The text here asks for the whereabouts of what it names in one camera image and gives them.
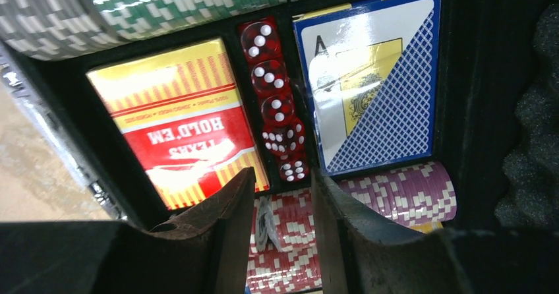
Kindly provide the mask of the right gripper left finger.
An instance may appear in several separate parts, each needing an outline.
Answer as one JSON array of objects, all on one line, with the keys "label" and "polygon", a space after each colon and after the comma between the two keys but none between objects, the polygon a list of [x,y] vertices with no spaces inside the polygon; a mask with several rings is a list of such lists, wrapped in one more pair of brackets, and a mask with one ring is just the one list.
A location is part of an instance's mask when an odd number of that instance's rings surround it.
[{"label": "right gripper left finger", "polygon": [[123,221],[1,224],[2,293],[242,293],[255,171],[150,231]]}]

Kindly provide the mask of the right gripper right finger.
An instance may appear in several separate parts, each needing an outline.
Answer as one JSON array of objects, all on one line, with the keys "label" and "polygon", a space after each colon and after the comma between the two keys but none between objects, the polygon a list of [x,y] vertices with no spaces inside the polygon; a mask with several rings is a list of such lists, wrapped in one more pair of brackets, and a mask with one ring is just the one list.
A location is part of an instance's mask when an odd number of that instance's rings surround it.
[{"label": "right gripper right finger", "polygon": [[404,227],[311,173],[325,293],[557,293],[558,232]]}]

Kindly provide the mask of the red die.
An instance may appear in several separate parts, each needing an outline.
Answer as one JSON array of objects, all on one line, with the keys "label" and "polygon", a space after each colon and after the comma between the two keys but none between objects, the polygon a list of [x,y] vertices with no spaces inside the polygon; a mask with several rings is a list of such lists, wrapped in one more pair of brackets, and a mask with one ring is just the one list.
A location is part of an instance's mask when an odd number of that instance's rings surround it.
[{"label": "red die", "polygon": [[281,127],[287,125],[295,116],[295,106],[288,94],[277,94],[266,98],[260,112],[267,125]]},{"label": "red die", "polygon": [[256,95],[261,98],[291,91],[285,65],[278,60],[256,64],[250,77]]},{"label": "red die", "polygon": [[281,56],[281,41],[276,20],[267,16],[238,26],[239,41],[249,64]]},{"label": "red die", "polygon": [[286,126],[264,125],[262,129],[264,147],[273,155],[284,156],[302,152],[305,147],[305,126],[298,118],[293,118]]},{"label": "red die", "polygon": [[283,181],[294,183],[309,176],[309,164],[304,153],[294,153],[277,158],[279,176]]}]

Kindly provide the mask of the black poker set case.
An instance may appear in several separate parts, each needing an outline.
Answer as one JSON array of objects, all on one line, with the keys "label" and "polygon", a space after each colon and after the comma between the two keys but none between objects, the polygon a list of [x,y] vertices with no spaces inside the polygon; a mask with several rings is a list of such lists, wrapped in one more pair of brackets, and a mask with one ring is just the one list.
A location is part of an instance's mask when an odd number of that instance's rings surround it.
[{"label": "black poker set case", "polygon": [[[114,203],[131,222],[150,228],[170,212],[87,81],[86,71],[221,37],[233,73],[238,80],[247,80],[237,28],[272,15],[288,56],[289,74],[299,79],[303,72],[292,16],[349,1],[360,0],[300,0],[64,61],[35,60],[10,47],[4,48],[3,57],[38,92]],[[433,155],[449,171],[457,190],[455,226],[497,227],[494,209],[510,188],[502,170],[504,158],[520,147],[536,151],[515,109],[548,67],[535,51],[533,36],[542,13],[557,2],[442,0]]]}]

